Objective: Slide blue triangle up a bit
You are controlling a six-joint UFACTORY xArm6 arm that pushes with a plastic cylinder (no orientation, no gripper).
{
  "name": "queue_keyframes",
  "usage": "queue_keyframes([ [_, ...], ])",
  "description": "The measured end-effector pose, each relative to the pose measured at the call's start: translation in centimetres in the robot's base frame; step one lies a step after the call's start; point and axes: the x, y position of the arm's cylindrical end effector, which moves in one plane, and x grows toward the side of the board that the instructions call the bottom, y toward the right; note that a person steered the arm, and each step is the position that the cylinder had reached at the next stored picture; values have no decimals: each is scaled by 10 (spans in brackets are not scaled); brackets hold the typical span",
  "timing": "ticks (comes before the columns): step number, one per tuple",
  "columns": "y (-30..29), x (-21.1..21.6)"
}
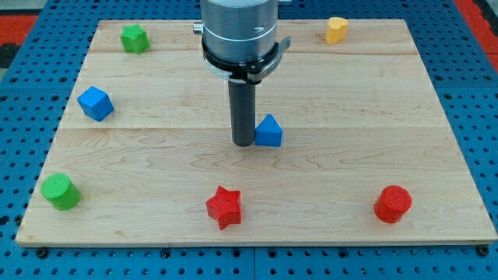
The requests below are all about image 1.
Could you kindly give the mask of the black clamp ring mount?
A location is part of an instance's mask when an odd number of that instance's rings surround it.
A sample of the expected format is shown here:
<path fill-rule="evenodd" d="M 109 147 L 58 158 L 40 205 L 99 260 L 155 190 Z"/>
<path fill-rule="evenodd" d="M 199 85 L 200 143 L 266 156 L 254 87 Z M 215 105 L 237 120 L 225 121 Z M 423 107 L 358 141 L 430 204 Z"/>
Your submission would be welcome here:
<path fill-rule="evenodd" d="M 279 66 L 283 54 L 291 45 L 291 37 L 274 43 L 262 58 L 249 62 L 230 62 L 216 57 L 202 40 L 203 58 L 207 68 L 216 76 L 235 83 L 257 85 Z"/>

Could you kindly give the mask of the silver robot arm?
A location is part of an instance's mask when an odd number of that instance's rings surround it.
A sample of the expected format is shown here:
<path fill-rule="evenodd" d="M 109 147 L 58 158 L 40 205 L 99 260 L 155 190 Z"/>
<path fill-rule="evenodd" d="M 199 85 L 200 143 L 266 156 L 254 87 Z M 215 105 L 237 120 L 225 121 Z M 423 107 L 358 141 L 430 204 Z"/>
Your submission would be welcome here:
<path fill-rule="evenodd" d="M 232 140 L 249 146 L 255 137 L 256 85 L 279 66 L 291 38 L 277 41 L 277 0 L 201 0 L 202 19 L 193 32 L 202 37 L 207 68 L 227 81 Z"/>

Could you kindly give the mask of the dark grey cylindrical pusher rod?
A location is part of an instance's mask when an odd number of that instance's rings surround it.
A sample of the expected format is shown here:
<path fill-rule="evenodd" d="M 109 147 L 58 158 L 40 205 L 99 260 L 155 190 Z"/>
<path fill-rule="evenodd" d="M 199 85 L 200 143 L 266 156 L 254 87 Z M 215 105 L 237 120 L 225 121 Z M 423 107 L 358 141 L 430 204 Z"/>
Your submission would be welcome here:
<path fill-rule="evenodd" d="M 255 86 L 229 81 L 228 89 L 233 143 L 249 146 L 255 136 Z"/>

